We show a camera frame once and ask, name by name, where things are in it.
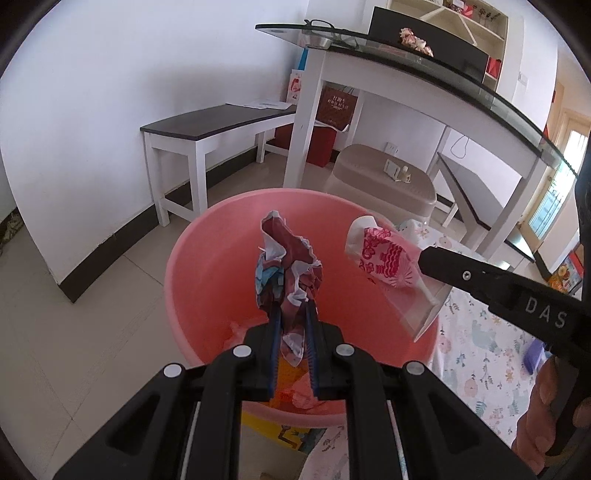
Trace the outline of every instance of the storage stool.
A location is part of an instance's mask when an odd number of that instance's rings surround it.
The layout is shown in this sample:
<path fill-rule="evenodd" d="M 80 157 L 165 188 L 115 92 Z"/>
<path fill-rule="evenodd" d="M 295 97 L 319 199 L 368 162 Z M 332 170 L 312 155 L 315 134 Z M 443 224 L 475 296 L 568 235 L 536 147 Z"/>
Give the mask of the storage stool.
<path fill-rule="evenodd" d="M 401 168 L 408 167 L 410 183 L 390 178 L 384 172 L 386 160 Z M 433 182 L 425 172 L 359 144 L 350 145 L 339 154 L 324 191 L 380 213 L 395 225 L 411 218 L 427 222 L 437 201 Z"/>

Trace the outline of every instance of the electrical outlet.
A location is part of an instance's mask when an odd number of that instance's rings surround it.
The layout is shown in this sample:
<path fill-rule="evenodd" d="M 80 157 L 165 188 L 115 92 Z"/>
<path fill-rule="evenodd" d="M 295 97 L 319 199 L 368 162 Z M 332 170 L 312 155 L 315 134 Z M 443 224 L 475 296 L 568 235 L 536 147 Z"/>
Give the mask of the electrical outlet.
<path fill-rule="evenodd" d="M 386 146 L 384 147 L 384 153 L 387 153 L 388 155 L 392 155 L 393 157 L 395 157 L 397 152 L 398 147 L 396 145 L 394 145 L 391 142 L 386 143 Z"/>

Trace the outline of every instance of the window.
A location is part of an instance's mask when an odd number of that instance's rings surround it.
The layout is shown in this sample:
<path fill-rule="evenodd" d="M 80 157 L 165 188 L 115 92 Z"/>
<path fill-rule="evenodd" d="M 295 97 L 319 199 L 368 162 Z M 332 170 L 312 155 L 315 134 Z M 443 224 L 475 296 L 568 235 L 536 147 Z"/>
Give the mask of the window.
<path fill-rule="evenodd" d="M 576 171 L 579 171 L 589 137 L 574 129 L 569 130 L 568 135 L 564 147 L 564 158 Z M 573 184 L 574 174 L 562 162 L 554 174 L 550 187 L 544 193 L 542 201 L 529 221 L 530 228 L 537 238 L 542 239 L 544 237 L 560 212 L 560 208 L 573 188 Z"/>

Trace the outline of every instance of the finger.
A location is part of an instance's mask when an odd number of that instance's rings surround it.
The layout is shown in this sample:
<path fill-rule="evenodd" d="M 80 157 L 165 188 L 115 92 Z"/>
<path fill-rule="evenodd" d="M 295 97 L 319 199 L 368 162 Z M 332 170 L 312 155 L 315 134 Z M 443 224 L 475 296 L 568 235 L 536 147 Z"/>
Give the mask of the finger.
<path fill-rule="evenodd" d="M 535 384 L 540 389 L 540 398 L 544 405 L 550 405 L 558 392 L 558 373 L 553 356 L 540 369 Z"/>
<path fill-rule="evenodd" d="M 517 422 L 517 438 L 514 448 L 521 458 L 537 475 L 544 469 L 544 455 L 538 451 L 526 432 L 527 416 L 524 414 Z"/>
<path fill-rule="evenodd" d="M 573 425 L 578 429 L 591 427 L 591 398 L 583 400 L 574 411 Z"/>
<path fill-rule="evenodd" d="M 525 419 L 527 435 L 540 453 L 546 453 L 556 438 L 556 421 L 540 396 L 538 385 L 534 386 L 530 406 Z"/>

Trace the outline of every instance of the tiled floor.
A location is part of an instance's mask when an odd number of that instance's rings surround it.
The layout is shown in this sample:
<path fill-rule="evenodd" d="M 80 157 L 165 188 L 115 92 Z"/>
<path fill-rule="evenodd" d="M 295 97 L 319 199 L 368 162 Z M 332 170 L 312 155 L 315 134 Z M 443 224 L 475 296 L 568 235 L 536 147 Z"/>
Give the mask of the tiled floor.
<path fill-rule="evenodd" d="M 255 188 L 280 187 L 285 159 L 268 154 L 212 187 L 210 204 Z M 320 190 L 329 168 L 306 165 L 303 185 Z M 443 229 L 459 239 L 457 220 Z M 185 220 L 171 216 L 118 259 L 72 305 L 26 230 L 0 257 L 0 424 L 39 479 L 58 468 L 162 366 L 183 357 L 166 321 L 167 258 Z M 241 479 L 265 471 L 295 478 L 303 454 L 243 431 Z"/>

